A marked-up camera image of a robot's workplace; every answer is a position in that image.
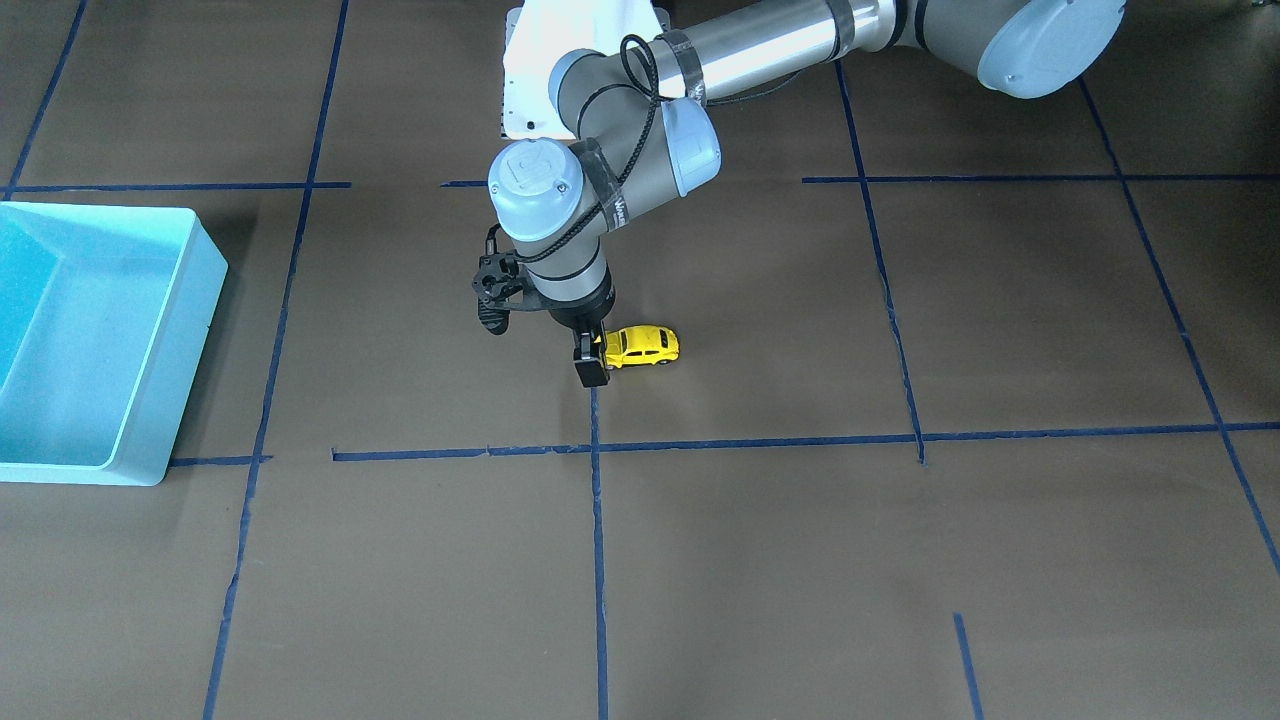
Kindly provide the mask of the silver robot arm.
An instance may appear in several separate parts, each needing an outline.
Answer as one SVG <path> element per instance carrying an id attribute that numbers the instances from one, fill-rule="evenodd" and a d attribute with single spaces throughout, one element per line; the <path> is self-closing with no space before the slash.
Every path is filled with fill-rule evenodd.
<path id="1" fill-rule="evenodd" d="M 486 190 L 497 222 L 472 287 L 477 319 L 547 313 L 582 386 L 607 384 L 614 286 L 603 240 L 721 170 L 709 110 L 850 53 L 904 45 L 1011 97 L 1082 76 L 1123 1 L 758 1 L 666 28 L 650 1 L 524 1 L 506 17 L 502 129 Z"/>

